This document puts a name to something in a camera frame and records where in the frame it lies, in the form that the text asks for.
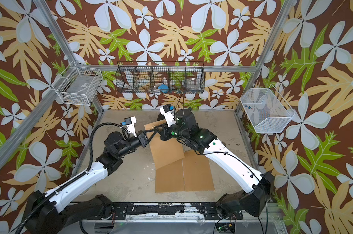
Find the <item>brown file bag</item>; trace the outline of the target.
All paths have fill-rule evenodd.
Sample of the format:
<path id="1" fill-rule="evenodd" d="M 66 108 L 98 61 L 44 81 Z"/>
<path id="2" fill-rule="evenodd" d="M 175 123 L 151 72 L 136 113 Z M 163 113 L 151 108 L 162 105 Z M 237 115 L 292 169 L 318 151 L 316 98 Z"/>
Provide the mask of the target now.
<path id="1" fill-rule="evenodd" d="M 185 152 L 184 156 L 182 163 L 185 191 L 213 191 L 214 184 L 208 158 L 192 150 Z"/>
<path id="2" fill-rule="evenodd" d="M 156 193 L 181 192 L 184 190 L 182 160 L 156 169 Z"/>
<path id="3" fill-rule="evenodd" d="M 156 169 L 184 158 L 183 145 L 175 138 L 163 141 L 160 139 L 160 134 L 156 133 L 148 146 L 151 149 Z"/>

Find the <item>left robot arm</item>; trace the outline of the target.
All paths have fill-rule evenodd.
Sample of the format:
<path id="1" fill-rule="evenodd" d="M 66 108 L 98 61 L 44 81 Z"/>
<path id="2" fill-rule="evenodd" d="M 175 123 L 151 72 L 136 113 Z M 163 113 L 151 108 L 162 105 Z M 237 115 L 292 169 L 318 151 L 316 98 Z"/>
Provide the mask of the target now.
<path id="1" fill-rule="evenodd" d="M 71 202 L 118 169 L 123 157 L 145 148 L 156 135 L 155 130 L 139 131 L 136 136 L 125 138 L 122 132 L 112 132 L 104 141 L 104 150 L 100 157 L 93 159 L 93 138 L 89 139 L 90 161 L 88 168 L 75 175 L 62 185 L 45 193 L 35 192 L 27 202 L 21 223 L 15 232 L 20 234 L 27 229 L 31 234 L 57 234 L 66 226 L 87 216 L 97 215 L 102 206 L 109 202 L 107 198 L 97 197 L 85 204 L 71 205 Z"/>

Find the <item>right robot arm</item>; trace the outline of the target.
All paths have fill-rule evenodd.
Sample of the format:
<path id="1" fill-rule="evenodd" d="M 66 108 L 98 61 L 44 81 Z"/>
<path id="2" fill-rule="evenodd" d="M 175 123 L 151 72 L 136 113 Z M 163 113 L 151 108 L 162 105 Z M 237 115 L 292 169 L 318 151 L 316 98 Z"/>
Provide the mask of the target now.
<path id="1" fill-rule="evenodd" d="M 160 108 L 165 124 L 156 127 L 163 141 L 176 139 L 200 156 L 206 156 L 224 169 L 241 187 L 234 194 L 224 194 L 216 203 L 220 217 L 235 215 L 242 210 L 259 217 L 267 209 L 267 201 L 274 192 L 275 177 L 262 173 L 231 152 L 210 130 L 200 128 L 190 108 L 178 111 L 170 105 Z"/>

